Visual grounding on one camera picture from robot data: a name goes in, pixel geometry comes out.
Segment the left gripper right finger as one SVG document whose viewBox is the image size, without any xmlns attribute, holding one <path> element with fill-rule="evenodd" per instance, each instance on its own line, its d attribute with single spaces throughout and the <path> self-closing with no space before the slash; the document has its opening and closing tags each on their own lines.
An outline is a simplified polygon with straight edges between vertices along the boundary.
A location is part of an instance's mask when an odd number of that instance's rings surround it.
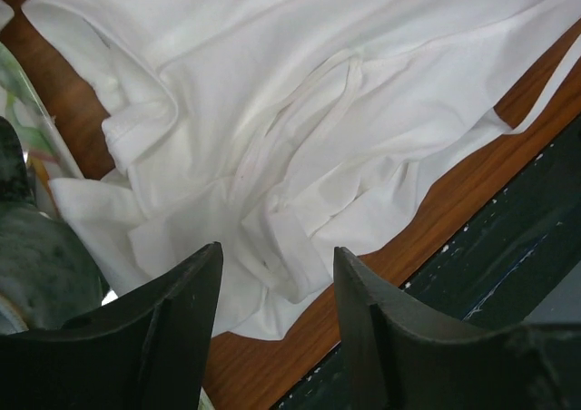
<svg viewBox="0 0 581 410">
<path fill-rule="evenodd" d="M 334 251 L 333 277 L 353 408 L 579 408 L 577 323 L 475 327 L 393 286 L 346 248 Z"/>
</svg>

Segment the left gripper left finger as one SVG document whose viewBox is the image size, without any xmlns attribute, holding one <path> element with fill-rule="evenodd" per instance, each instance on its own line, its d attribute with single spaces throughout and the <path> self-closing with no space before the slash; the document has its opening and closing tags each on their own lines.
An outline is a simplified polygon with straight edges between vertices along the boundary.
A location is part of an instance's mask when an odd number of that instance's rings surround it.
<svg viewBox="0 0 581 410">
<path fill-rule="evenodd" d="M 2 337 L 2 408 L 197 408 L 222 264 L 213 242 L 58 330 Z"/>
</svg>

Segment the white tank top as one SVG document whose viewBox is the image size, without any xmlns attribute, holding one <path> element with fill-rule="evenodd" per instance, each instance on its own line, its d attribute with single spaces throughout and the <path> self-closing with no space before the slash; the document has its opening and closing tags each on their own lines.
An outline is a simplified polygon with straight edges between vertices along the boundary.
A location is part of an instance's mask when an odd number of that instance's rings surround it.
<svg viewBox="0 0 581 410">
<path fill-rule="evenodd" d="M 222 244 L 213 331 L 282 339 L 428 190 L 580 0 L 27 0 L 107 111 L 115 167 L 51 186 L 123 295 Z"/>
</svg>

